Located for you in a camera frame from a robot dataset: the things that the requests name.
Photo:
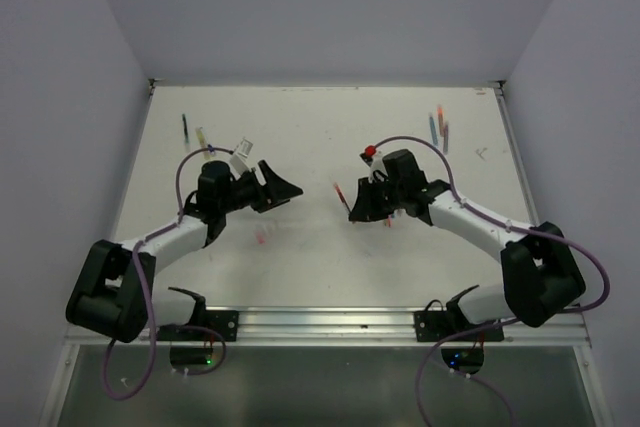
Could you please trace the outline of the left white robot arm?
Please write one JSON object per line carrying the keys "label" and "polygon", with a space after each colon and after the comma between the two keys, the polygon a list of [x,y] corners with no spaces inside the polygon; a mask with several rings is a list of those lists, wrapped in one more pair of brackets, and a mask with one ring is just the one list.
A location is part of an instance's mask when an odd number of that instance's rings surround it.
{"label": "left white robot arm", "polygon": [[151,325],[154,278],[164,268],[213,243],[228,214],[251,208],[264,213],[303,194],[266,161],[236,176],[229,163],[201,167],[197,188],[182,213],[154,233],[125,242],[99,240],[87,257],[67,302],[66,320],[123,343]]}

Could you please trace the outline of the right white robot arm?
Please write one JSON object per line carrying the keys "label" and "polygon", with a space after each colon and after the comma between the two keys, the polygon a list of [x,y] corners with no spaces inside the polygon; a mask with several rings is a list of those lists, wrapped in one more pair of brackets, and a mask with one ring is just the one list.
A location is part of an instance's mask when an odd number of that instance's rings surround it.
{"label": "right white robot arm", "polygon": [[554,224],[534,227],[493,212],[478,215],[477,206],[455,194],[451,183],[428,180],[407,149],[383,154],[368,146],[360,157],[369,173],[358,181],[350,221],[380,221],[402,210],[499,263],[500,283],[474,285],[446,303],[445,326],[454,338],[468,339],[482,324],[508,318],[539,327],[585,293],[580,269]]}

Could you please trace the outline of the light blue pen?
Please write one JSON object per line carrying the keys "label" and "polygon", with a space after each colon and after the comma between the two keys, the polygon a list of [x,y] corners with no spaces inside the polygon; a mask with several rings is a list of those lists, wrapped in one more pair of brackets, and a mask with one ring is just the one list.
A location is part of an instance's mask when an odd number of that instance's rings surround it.
{"label": "light blue pen", "polygon": [[431,140],[433,145],[437,146],[439,144],[439,131],[436,126],[436,121],[432,113],[429,114],[428,118],[429,118]]}

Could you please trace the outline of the red black gel pen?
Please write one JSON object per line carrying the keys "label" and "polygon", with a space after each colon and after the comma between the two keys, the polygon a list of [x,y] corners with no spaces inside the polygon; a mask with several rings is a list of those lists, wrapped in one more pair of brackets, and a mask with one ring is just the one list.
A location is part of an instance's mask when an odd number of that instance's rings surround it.
{"label": "red black gel pen", "polygon": [[334,188],[334,191],[336,192],[336,194],[337,194],[342,206],[344,207],[344,209],[345,209],[345,211],[347,213],[347,216],[349,216],[351,214],[351,208],[350,208],[350,205],[349,205],[344,193],[342,192],[342,189],[340,188],[340,186],[338,185],[337,182],[333,182],[333,188]]}

